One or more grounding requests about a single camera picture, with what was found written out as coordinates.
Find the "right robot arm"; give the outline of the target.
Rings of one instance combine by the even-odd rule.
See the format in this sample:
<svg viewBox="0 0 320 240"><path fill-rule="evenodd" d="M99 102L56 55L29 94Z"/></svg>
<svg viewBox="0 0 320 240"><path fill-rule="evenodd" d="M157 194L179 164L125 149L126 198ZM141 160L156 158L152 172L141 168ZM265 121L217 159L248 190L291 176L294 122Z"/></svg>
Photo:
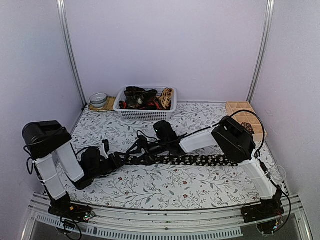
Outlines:
<svg viewBox="0 0 320 240"><path fill-rule="evenodd" d="M156 122L153 128L158 140L149 142L145 136L139 135L134 145L125 153L126 164L213 166L216 163L213 156L199 155L191 159L187 154L209 146L219 146L224 157L241 167L258 191L260 204L241 209L244 221L248 223L284 214L281 202L284 192L261 161L260 150L256 148L253 135L232 116L227 115L212 127L189 135L178 136L165 120Z"/></svg>

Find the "black white floral tie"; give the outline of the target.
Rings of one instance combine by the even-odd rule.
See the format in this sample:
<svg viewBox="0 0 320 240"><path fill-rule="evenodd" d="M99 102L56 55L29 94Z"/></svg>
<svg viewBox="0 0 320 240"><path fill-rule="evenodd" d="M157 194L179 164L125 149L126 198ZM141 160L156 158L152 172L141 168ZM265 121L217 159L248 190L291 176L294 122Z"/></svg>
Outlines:
<svg viewBox="0 0 320 240"><path fill-rule="evenodd" d="M124 159L125 165L129 165L129 159ZM225 155L160 155L157 160L152 160L152 165L186 165L200 167L238 167L236 162L233 162Z"/></svg>

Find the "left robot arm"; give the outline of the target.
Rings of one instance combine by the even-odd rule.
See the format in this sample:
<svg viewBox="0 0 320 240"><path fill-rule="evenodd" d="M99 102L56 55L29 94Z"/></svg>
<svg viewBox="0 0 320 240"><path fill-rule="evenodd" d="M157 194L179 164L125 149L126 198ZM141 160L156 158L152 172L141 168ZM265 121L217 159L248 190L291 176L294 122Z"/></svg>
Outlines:
<svg viewBox="0 0 320 240"><path fill-rule="evenodd" d="M77 190L90 186L96 178L108 176L127 164L120 152L109 154L109 142L75 152L72 136L58 121L30 122L22 129L24 151L29 154L39 181L50 198L48 212L77 220L92 213L89 206L71 202L57 167L61 167Z"/></svg>

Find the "white plastic basket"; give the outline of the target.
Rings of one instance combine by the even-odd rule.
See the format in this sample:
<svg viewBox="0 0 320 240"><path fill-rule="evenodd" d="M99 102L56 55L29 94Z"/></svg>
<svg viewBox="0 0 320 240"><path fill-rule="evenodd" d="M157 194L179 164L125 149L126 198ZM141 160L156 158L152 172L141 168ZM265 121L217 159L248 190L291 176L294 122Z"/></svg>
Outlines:
<svg viewBox="0 0 320 240"><path fill-rule="evenodd" d="M174 94L171 99L171 106L169 110L127 110L127 109L120 109L119 102L125 101L126 96L124 94L124 91L127 87L132 86L126 86L123 87L115 100L113 109L116 113L118 113L124 120L137 120L137 121L162 121L166 120L168 121L172 114L175 112L177 108L177 90L174 87L163 87L163 86L134 86L143 88L146 91L148 90L157 90L157 96L156 100L160 103L159 98L162 95L162 92L165 88L172 88L174 90Z"/></svg>

